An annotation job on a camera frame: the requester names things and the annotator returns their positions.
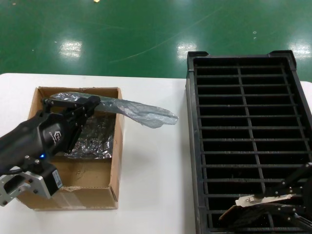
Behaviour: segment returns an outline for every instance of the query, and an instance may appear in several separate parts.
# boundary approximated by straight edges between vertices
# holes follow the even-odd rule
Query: metal part
[[[236,206],[241,207],[248,207],[248,206],[254,206],[259,205],[263,203],[269,203],[269,202],[276,202],[276,201],[282,201],[286,199],[290,199],[293,195],[283,195],[283,196],[271,196],[271,197],[264,197],[264,198],[257,198],[254,195],[250,196],[242,196],[238,200],[235,201]]]
[[[12,186],[8,186],[12,179],[16,182],[12,182]],[[18,175],[2,175],[0,177],[0,205],[7,205],[11,200],[26,190],[33,191],[34,193],[36,191],[36,194],[46,199],[51,198],[43,177],[31,172],[22,172]]]

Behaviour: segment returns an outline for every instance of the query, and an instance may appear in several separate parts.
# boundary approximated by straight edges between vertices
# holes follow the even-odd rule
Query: cable
[[[0,176],[2,175],[16,175],[23,172],[23,170],[20,169],[16,169],[16,170],[10,170],[10,171],[0,171]]]

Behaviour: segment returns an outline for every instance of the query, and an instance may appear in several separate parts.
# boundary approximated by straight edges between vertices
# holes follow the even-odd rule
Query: packing tape
[[[87,209],[79,201],[78,197],[71,192],[63,193],[59,191],[58,193],[52,196],[52,199],[63,209],[69,210],[85,210]]]

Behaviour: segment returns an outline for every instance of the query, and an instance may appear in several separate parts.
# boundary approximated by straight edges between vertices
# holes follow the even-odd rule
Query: crate slot
[[[195,58],[194,66],[196,68],[200,66],[235,66],[235,59],[223,59],[223,58]]]
[[[296,126],[298,125],[296,117],[284,118],[252,118],[253,126]]]
[[[288,94],[286,85],[244,87],[245,94]]]
[[[250,115],[294,115],[292,106],[254,106],[248,107]]]
[[[259,75],[259,74],[282,74],[280,67],[263,67],[263,68],[241,68],[242,75]]]
[[[304,164],[309,162],[308,154],[259,154],[261,164]]]
[[[248,126],[247,118],[202,118],[201,125],[205,126]]]
[[[264,178],[285,179],[298,168],[262,168]]]
[[[259,141],[258,151],[303,151],[307,150],[304,141]]]
[[[208,179],[216,178],[254,178],[259,179],[257,168],[204,168]]]
[[[261,193],[261,183],[207,182],[210,194],[256,194]]]
[[[204,151],[252,151],[252,142],[241,141],[218,141],[203,142]]]
[[[210,210],[228,210],[229,207],[233,206],[235,204],[235,200],[237,200],[238,197],[227,197],[227,198],[206,198],[206,200],[209,203],[209,209]]]
[[[206,164],[256,164],[254,155],[205,155]]]
[[[243,84],[285,84],[282,76],[276,77],[242,77]]]
[[[243,116],[245,107],[200,107],[201,116]]]
[[[198,87],[198,94],[240,94],[240,87]]]
[[[299,129],[253,130],[254,138],[301,138]]]
[[[238,77],[229,78],[197,78],[197,85],[239,84]]]
[[[202,130],[203,138],[249,138],[248,130]]]
[[[231,104],[243,104],[242,97],[198,97],[200,105],[210,105],[210,104],[221,104],[221,105],[231,105]]]
[[[291,104],[289,96],[246,96],[246,103],[252,104]]]
[[[248,58],[240,58],[237,62],[241,66],[252,66],[252,67],[284,67],[284,63],[288,62],[285,58],[255,58],[255,57],[248,57]]]
[[[214,75],[237,75],[238,70],[236,68],[201,68],[197,67],[197,75],[204,76],[214,76]]]

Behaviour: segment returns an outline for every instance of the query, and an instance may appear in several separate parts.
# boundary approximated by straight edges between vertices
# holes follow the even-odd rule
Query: robotic arm
[[[76,102],[44,98],[43,110],[0,138],[0,205],[5,206],[25,190],[50,198],[62,181],[49,159],[70,153],[87,118],[100,104],[98,96]],[[52,107],[62,107],[51,113]]]

